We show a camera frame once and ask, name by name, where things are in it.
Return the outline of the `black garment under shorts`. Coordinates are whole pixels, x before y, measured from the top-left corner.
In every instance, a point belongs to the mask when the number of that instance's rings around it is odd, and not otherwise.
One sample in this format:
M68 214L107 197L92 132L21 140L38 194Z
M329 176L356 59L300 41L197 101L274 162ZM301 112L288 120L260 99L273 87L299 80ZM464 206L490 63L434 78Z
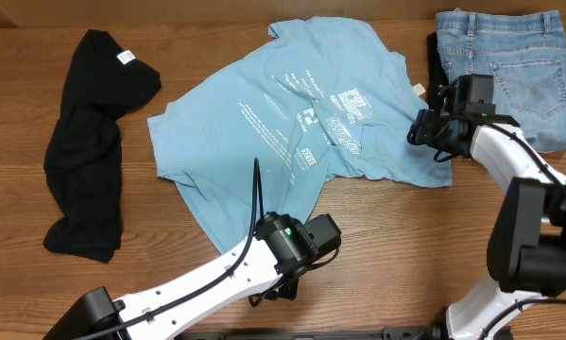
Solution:
M429 75L427 101L430 110L439 111L444 102L444 99L439 95L439 91L449 84L449 80L437 51L436 32L427 36L426 44Z

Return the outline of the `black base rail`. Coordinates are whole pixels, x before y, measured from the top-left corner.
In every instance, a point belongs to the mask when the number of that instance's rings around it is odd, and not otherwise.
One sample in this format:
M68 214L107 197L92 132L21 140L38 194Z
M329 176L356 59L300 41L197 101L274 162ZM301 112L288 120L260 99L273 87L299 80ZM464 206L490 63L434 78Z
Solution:
M315 332L184 332L176 340L443 340L448 334L439 326L385 327L380 331Z

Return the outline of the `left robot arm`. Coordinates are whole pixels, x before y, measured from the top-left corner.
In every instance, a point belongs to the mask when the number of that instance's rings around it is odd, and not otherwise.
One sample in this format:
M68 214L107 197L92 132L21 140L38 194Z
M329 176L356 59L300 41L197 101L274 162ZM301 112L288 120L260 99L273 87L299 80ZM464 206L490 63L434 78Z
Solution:
M85 294L45 339L173 339L239 299L287 296L338 236L329 215L302 224L269 213L232 250L167 283L117 299L103 287Z

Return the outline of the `blue denim shorts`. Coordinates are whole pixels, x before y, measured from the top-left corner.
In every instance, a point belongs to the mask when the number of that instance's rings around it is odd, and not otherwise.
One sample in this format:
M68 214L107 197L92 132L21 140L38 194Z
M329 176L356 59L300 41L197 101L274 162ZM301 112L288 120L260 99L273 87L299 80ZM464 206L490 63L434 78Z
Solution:
M566 34L557 10L521 16L459 8L436 14L437 52L452 82L493 77L496 111L539 152L566 150Z

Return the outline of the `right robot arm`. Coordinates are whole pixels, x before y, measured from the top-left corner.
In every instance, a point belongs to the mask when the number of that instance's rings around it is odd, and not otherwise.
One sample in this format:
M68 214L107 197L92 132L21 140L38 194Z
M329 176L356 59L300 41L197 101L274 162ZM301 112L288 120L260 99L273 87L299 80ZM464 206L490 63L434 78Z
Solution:
M566 305L566 177L508 115L421 110L407 141L482 164L505 197L487 247L487 274L437 315L431 339L509 339L534 305Z

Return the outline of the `light blue t-shirt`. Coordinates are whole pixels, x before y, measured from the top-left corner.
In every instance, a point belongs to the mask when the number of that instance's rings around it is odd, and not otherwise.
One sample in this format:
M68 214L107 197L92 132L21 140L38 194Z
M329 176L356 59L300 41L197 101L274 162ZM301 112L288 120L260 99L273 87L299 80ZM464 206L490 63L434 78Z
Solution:
M407 141L425 103L369 24L314 17L268 35L147 121L158 176L218 251L248 234L254 171L266 209L302 221L337 177L451 184L449 164Z

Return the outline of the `black garment on left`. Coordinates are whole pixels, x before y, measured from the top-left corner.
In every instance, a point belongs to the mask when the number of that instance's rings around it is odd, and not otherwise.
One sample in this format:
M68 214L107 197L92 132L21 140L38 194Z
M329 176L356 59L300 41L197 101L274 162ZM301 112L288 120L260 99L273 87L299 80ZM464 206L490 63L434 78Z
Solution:
M117 121L145 106L161 87L159 72L109 32L90 29L80 40L43 164L47 187L62 212L43 239L47 250L106 264L120 248L123 178Z

